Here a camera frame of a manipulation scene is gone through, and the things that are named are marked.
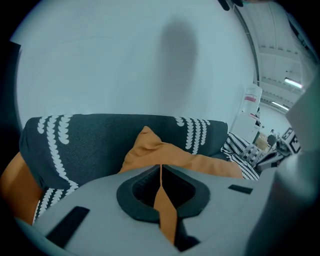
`white pattern print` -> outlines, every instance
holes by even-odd
[[[45,121],[47,118],[48,118],[47,116],[43,116],[39,119],[37,130],[40,134],[43,134],[45,132],[44,128],[45,128]]]
[[[41,202],[41,205],[40,205],[38,217],[40,217],[46,211],[50,196],[51,196],[53,191],[54,191],[53,188],[49,188],[45,192],[44,197],[43,197],[42,202]]]
[[[192,142],[194,139],[194,123],[192,122],[191,118],[185,117],[184,119],[186,120],[187,125],[185,148],[189,150],[192,147]]]
[[[65,194],[67,196],[67,195],[70,195],[73,191],[75,191],[79,186],[76,182],[70,180],[67,177],[67,173],[65,172],[65,168],[60,159],[59,151],[56,145],[55,130],[54,130],[57,118],[58,118],[57,116],[51,116],[49,118],[49,121],[47,122],[47,127],[46,127],[46,135],[47,135],[49,149],[50,149],[51,157],[54,163],[54,167],[57,173],[59,174],[59,176],[64,180],[66,180],[70,185],[70,188],[67,190]]]
[[[198,119],[193,119],[195,123],[195,137],[193,142],[193,151],[192,154],[196,155],[199,149],[200,135],[201,135],[201,126]]]
[[[192,154],[196,155],[198,153],[199,144],[202,146],[206,143],[207,137],[207,125],[210,125],[210,121],[205,119],[196,119],[189,117],[175,117],[176,124],[180,127],[185,125],[184,119],[187,125],[187,135],[185,148],[187,150],[192,149]]]
[[[207,136],[207,124],[205,120],[200,120],[202,124],[202,135],[201,135],[201,145],[203,146],[206,143],[206,136]]]
[[[36,221],[36,215],[37,215],[37,211],[38,211],[38,208],[39,208],[39,204],[40,204],[40,200],[38,201],[38,203],[37,203],[37,205],[36,205],[36,208],[35,208],[32,225],[33,225],[33,224],[35,223],[35,221]]]
[[[59,121],[59,126],[58,126],[58,134],[59,134],[59,141],[62,144],[68,144],[68,126],[69,126],[69,121],[72,115],[64,115],[61,117],[61,120]]]
[[[175,120],[176,120],[176,124],[180,127],[184,126],[185,125],[185,122],[183,120],[182,117],[175,117]]]
[[[54,204],[58,203],[61,196],[62,196],[62,193],[63,193],[63,189],[57,189],[56,192],[54,193],[53,195],[53,198],[52,198],[52,201],[51,201],[51,204],[50,206],[53,206]]]

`orange fabric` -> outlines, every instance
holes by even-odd
[[[145,126],[139,133],[133,148],[125,156],[119,173],[153,165],[174,165],[210,175],[243,178],[238,164],[185,152],[177,146],[162,142],[149,127]],[[162,187],[161,176],[160,188],[153,207],[159,211],[161,231],[174,244],[177,211]]]
[[[32,225],[42,193],[19,152],[0,177],[2,198],[15,217]]]

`black and white striped fabric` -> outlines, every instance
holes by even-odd
[[[230,132],[221,152],[225,153],[231,162],[239,165],[245,179],[259,179],[254,167],[265,153],[254,144]]]

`gray object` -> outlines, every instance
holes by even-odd
[[[241,236],[241,246],[228,246],[230,251],[225,254],[241,255],[239,252],[245,250],[244,241],[249,238],[266,203],[274,171],[262,175],[259,181],[253,181],[171,167],[207,185],[211,194],[208,205],[200,215],[183,220],[188,235],[201,241],[185,254],[193,255],[198,250],[206,250],[207,241],[213,238],[216,242],[210,245],[215,245],[216,249],[211,253],[218,253],[219,247],[226,245],[228,240]],[[161,233],[158,224],[132,219],[117,202],[116,191],[120,184],[144,170],[146,168],[111,175],[83,185],[48,209],[33,227],[45,236],[73,207],[81,206],[90,209],[90,212],[65,247],[68,252],[76,255],[127,255],[129,252],[135,255],[150,255],[151,252],[153,255],[179,254]],[[230,185],[253,191],[251,194],[241,193],[229,189]],[[228,233],[221,237],[222,228],[223,232]]]

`ceiling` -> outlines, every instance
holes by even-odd
[[[245,4],[238,10],[253,41],[258,65],[254,82],[262,88],[261,102],[292,107],[318,68],[317,57],[305,44],[307,38],[304,40],[299,25],[291,18],[292,28],[286,11],[275,2]],[[285,78],[302,84],[303,89],[285,83]]]

